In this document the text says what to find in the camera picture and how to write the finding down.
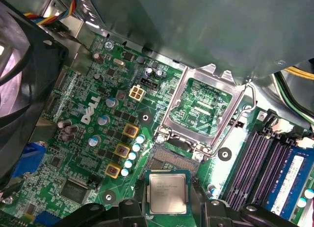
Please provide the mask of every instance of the solid capacitor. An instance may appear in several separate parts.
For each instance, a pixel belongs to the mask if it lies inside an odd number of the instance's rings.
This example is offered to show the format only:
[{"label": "solid capacitor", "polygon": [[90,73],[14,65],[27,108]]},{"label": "solid capacitor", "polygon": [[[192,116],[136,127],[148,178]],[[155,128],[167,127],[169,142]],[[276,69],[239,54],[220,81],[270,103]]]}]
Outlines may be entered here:
[{"label": "solid capacitor", "polygon": [[105,59],[103,58],[103,56],[99,53],[95,53],[93,54],[93,59],[95,60],[95,62],[97,64],[103,64],[105,62]]},{"label": "solid capacitor", "polygon": [[130,173],[130,169],[123,167],[123,169],[121,170],[121,175],[122,176],[128,176]]},{"label": "solid capacitor", "polygon": [[106,105],[109,108],[115,108],[119,104],[119,101],[116,98],[107,98],[106,99]]},{"label": "solid capacitor", "polygon": [[70,140],[73,140],[74,139],[74,137],[75,137],[75,135],[74,134],[62,134],[61,135],[61,140],[62,141],[70,141]]},{"label": "solid capacitor", "polygon": [[136,142],[139,144],[142,144],[145,141],[145,136],[144,135],[139,135],[136,138]]},{"label": "solid capacitor", "polygon": [[57,124],[59,129],[63,129],[64,127],[70,126],[70,125],[72,125],[72,122],[70,120],[62,120],[62,121],[59,121]]},{"label": "solid capacitor", "polygon": [[124,162],[124,166],[126,168],[131,168],[134,164],[134,161],[133,160],[130,160],[130,159],[127,159],[126,162]]},{"label": "solid capacitor", "polygon": [[100,144],[101,138],[98,135],[93,135],[88,139],[88,144],[91,147],[95,147],[96,145]]},{"label": "solid capacitor", "polygon": [[130,159],[130,160],[135,160],[136,157],[137,157],[137,152],[131,151],[131,152],[129,153],[129,159]]},{"label": "solid capacitor", "polygon": [[300,208],[305,207],[306,206],[306,200],[304,198],[300,198],[298,203],[297,203],[297,206]]},{"label": "solid capacitor", "polygon": [[157,70],[157,71],[155,72],[155,78],[156,78],[156,79],[161,79],[162,75],[163,75],[162,70]]},{"label": "solid capacitor", "polygon": [[307,189],[304,191],[304,196],[307,198],[307,199],[313,199],[314,198],[314,191],[313,189]]},{"label": "solid capacitor", "polygon": [[110,123],[110,117],[107,115],[101,115],[98,117],[97,122],[99,125],[107,125]]},{"label": "solid capacitor", "polygon": [[151,68],[151,67],[147,67],[146,69],[145,69],[145,75],[146,76],[152,76],[152,74],[153,74],[153,69]]},{"label": "solid capacitor", "polygon": [[67,134],[75,133],[79,130],[77,125],[70,125],[64,128],[64,132]]},{"label": "solid capacitor", "polygon": [[133,150],[134,152],[138,152],[140,149],[141,149],[141,145],[140,145],[139,143],[133,144],[132,150]]}]

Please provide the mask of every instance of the black fan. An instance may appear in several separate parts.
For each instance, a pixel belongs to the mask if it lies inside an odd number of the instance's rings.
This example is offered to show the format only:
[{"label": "black fan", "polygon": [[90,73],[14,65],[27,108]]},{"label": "black fan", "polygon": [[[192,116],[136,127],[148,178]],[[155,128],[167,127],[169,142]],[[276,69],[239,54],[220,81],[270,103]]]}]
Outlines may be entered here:
[{"label": "black fan", "polygon": [[68,50],[0,0],[0,189],[11,177]]}]

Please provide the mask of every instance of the dell logo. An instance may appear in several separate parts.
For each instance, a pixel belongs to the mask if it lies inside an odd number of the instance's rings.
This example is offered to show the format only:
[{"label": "dell logo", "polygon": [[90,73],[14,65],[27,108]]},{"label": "dell logo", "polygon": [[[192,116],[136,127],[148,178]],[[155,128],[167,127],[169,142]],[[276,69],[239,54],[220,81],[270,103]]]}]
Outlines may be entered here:
[{"label": "dell logo", "polygon": [[100,101],[101,97],[99,96],[98,98],[92,97],[91,100],[94,101],[95,103],[88,103],[88,108],[86,108],[86,113],[85,115],[82,117],[82,119],[80,120],[81,122],[83,122],[86,125],[89,125],[90,123],[90,117],[94,114],[95,109],[98,106],[98,103]]}]

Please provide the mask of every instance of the blue connector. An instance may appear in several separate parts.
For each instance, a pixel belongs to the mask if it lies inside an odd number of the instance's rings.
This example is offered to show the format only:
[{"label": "blue connector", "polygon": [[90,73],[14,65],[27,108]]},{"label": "blue connector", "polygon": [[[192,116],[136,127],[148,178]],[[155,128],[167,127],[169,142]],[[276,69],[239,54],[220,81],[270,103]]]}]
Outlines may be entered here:
[{"label": "blue connector", "polygon": [[12,178],[23,175],[26,172],[34,173],[37,171],[45,152],[46,148],[43,146],[36,143],[27,144],[15,167]]},{"label": "blue connector", "polygon": [[36,216],[34,220],[34,224],[40,223],[40,224],[52,227],[56,223],[58,223],[60,220],[61,220],[60,217],[57,217],[56,215],[51,214],[48,211],[43,211],[42,213]]}]

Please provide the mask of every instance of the green wire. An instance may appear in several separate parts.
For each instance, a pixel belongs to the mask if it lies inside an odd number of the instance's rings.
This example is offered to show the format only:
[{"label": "green wire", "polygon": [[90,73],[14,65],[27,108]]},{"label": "green wire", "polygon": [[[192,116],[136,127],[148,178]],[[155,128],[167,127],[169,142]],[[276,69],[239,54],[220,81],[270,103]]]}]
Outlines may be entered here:
[{"label": "green wire", "polygon": [[301,112],[300,110],[298,110],[298,109],[289,101],[289,99],[288,99],[287,96],[285,95],[285,92],[284,92],[283,89],[282,89],[282,86],[281,86],[280,82],[279,82],[277,79],[275,79],[275,80],[276,80],[276,82],[277,82],[277,84],[278,84],[278,88],[279,88],[280,93],[281,93],[282,97],[284,98],[285,102],[286,102],[287,104],[289,104],[289,106],[290,106],[292,109],[294,109],[300,116],[302,116],[304,119],[306,119],[309,123],[314,124],[314,119],[311,120],[311,119],[309,119],[308,117],[306,117],[306,116],[303,114],[303,112]]}]

